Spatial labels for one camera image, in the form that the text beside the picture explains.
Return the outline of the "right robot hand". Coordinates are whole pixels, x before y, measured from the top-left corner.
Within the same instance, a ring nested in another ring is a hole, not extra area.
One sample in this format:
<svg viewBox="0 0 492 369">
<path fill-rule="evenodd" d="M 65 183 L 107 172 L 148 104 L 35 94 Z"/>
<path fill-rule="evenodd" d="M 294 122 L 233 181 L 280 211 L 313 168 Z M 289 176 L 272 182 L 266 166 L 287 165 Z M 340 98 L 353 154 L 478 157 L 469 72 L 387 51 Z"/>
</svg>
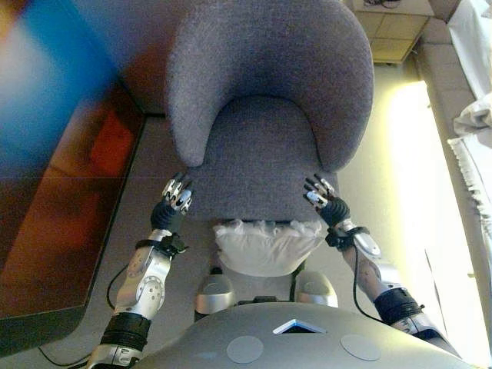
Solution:
<svg viewBox="0 0 492 369">
<path fill-rule="evenodd" d="M 304 198 L 329 227 L 335 227 L 350 218 L 347 203 L 337 196 L 334 187 L 319 174 L 314 174 L 314 179 L 306 178 L 304 189 Z"/>
</svg>

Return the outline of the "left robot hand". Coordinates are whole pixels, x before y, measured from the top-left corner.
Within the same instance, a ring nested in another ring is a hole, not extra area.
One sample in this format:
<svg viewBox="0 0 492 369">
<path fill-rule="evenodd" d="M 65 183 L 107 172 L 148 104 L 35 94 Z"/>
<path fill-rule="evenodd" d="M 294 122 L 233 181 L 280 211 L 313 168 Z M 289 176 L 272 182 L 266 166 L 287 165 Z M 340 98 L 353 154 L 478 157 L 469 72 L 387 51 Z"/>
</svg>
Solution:
<svg viewBox="0 0 492 369">
<path fill-rule="evenodd" d="M 193 195 L 189 177 L 180 172 L 176 173 L 165 185 L 161 200 L 151 213 L 151 229 L 178 233 Z"/>
</svg>

